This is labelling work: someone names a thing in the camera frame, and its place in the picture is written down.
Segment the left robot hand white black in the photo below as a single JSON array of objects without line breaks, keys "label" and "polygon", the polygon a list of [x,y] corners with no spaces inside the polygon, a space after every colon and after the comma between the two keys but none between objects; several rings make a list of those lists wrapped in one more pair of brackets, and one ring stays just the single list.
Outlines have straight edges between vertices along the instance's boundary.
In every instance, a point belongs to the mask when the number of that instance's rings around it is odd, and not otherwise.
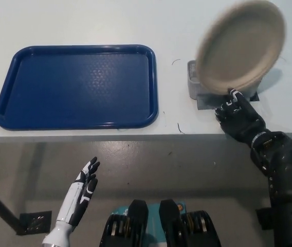
[{"label": "left robot hand white black", "polygon": [[57,221],[78,226],[96,189],[96,171],[100,165],[97,157],[92,158],[79,172],[71,184],[57,216]]}]

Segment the right robot hand black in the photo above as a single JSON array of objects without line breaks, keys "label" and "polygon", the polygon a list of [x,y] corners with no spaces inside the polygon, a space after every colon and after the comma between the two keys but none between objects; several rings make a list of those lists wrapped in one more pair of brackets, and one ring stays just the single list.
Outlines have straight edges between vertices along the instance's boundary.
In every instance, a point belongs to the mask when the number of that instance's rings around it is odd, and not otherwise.
[{"label": "right robot hand black", "polygon": [[260,135],[268,132],[264,119],[236,89],[228,89],[227,101],[215,109],[222,130],[249,147]]}]

